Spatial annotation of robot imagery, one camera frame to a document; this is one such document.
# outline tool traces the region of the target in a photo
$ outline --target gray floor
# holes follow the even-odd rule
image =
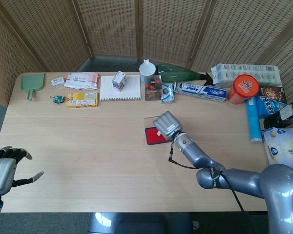
[[[88,60],[79,71],[138,72],[140,63],[131,58],[97,57]],[[0,106],[0,129],[6,108]],[[89,213],[2,213],[0,234],[85,234]],[[267,214],[249,215],[257,234],[268,233]],[[250,233],[241,212],[195,213],[201,234]]]

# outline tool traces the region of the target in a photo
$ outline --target green dustpan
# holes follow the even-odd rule
[[[43,88],[44,73],[38,75],[29,75],[21,77],[21,89],[28,91],[27,99],[31,101],[33,92]]]

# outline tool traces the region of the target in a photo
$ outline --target blue toothpaste box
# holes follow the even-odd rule
[[[197,98],[223,102],[227,98],[227,90],[192,83],[174,83],[174,92]]]

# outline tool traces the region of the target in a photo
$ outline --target orange can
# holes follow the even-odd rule
[[[228,101],[233,104],[241,104],[246,99],[255,96],[259,92],[258,81],[250,75],[239,75],[233,82],[228,92]]]

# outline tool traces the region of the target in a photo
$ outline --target wooden table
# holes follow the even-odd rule
[[[205,212],[239,211],[230,190],[201,188],[196,171],[167,161],[169,143],[147,145],[144,118],[171,111],[184,131],[226,168],[261,172],[267,165],[262,143],[249,140],[244,104],[233,105],[175,95],[175,102],[142,100],[99,102],[98,107],[69,109],[50,96],[78,92],[45,85],[32,101],[16,80],[0,133],[0,148],[25,148],[16,179],[39,171],[39,181],[3,197],[3,212]],[[174,159],[190,166],[175,150]],[[238,193],[246,211],[266,210],[263,199]]]

